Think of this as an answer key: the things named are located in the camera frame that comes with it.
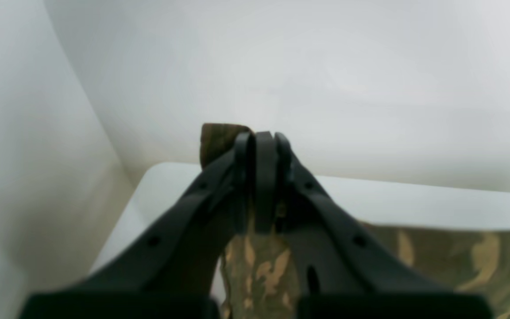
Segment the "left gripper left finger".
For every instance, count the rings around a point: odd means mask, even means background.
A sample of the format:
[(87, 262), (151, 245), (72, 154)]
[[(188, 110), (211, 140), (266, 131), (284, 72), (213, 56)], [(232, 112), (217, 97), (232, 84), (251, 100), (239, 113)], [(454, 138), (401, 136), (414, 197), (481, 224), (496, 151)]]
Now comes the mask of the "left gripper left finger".
[(32, 295), (21, 319), (218, 319), (221, 252), (248, 225), (254, 136), (241, 132), (119, 256), (62, 291)]

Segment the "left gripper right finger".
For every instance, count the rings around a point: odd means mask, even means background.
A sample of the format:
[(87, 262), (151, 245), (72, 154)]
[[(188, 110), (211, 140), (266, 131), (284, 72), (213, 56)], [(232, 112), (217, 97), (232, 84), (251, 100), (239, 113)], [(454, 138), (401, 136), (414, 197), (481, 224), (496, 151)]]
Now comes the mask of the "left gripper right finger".
[(255, 230), (283, 234), (298, 265), (298, 319), (490, 319), (478, 295), (455, 293), (391, 255), (338, 206), (285, 135), (255, 136)]

